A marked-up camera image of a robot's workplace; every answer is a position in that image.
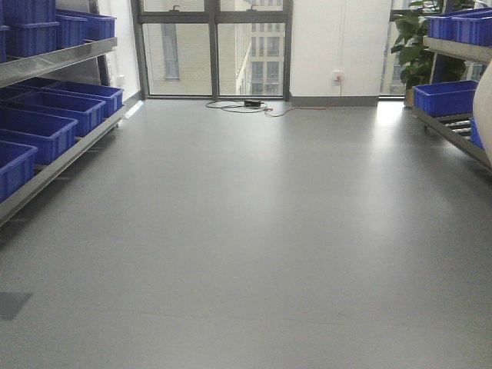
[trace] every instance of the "baseboard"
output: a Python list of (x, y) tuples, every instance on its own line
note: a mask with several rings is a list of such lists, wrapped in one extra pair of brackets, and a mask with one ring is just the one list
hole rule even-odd
[(292, 106), (352, 106), (374, 107), (377, 106), (379, 96), (292, 96)]

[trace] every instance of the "electrical cable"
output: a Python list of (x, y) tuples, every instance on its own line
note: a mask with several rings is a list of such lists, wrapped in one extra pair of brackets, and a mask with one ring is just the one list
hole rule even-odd
[(329, 105), (329, 106), (323, 106), (323, 107), (309, 107), (309, 106), (296, 106), (294, 108), (290, 108), (290, 109), (287, 109), (286, 111), (284, 111), (283, 113), (281, 114), (277, 114), (277, 115), (273, 115), (273, 114), (270, 114), (269, 111), (273, 110), (271, 108), (268, 108), (264, 111), (264, 114), (269, 117), (269, 118), (279, 118), (279, 117), (283, 117), (284, 115), (286, 115), (287, 113), (290, 113), (291, 111), (294, 111), (294, 110), (328, 110), (330, 108), (334, 108), (336, 107), (338, 104), (340, 104), (341, 102), (341, 98), (342, 98), (342, 80), (339, 79), (338, 80), (340, 82), (340, 97), (338, 98), (338, 100), (332, 104), (332, 105)]
[[(236, 105), (220, 105), (213, 106), (213, 104), (222, 103), (222, 102), (235, 102)], [(260, 102), (260, 106), (244, 106), (239, 105), (241, 102), (239, 100), (216, 100), (210, 101), (205, 106), (210, 109), (221, 109), (223, 111), (227, 111), (229, 113), (238, 113), (238, 114), (253, 114), (253, 113), (262, 113), (268, 109), (268, 104), (265, 102)]]

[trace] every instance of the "potted plant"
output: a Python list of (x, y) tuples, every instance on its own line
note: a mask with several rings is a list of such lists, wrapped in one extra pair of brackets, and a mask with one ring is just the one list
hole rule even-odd
[[(413, 87), (430, 82), (434, 53), (424, 48), (427, 35), (428, 15), (440, 14), (444, 0), (415, 1), (410, 11), (395, 15), (398, 37), (391, 53), (399, 53), (398, 63), (402, 67), (400, 79), (405, 84), (405, 105), (413, 106)], [(455, 0), (454, 11), (473, 8), (474, 0)], [(463, 60), (444, 57), (441, 81), (459, 81), (465, 71)]]

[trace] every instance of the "wall outlet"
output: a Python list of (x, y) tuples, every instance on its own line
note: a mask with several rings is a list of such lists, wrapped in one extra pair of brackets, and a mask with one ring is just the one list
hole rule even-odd
[(332, 78), (334, 81), (343, 81), (344, 73), (342, 71), (333, 71)]

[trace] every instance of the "black cable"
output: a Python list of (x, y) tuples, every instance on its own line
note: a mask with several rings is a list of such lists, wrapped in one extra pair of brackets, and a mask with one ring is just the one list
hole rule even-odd
[(254, 114), (254, 113), (262, 113), (267, 111), (268, 105), (265, 102), (261, 102), (260, 106), (244, 106), (244, 105), (221, 105), (221, 106), (213, 106), (212, 104), (217, 104), (221, 102), (243, 102), (241, 100), (216, 100), (210, 101), (205, 106), (210, 109), (221, 109), (223, 111), (227, 111), (229, 113), (238, 113), (238, 114)]

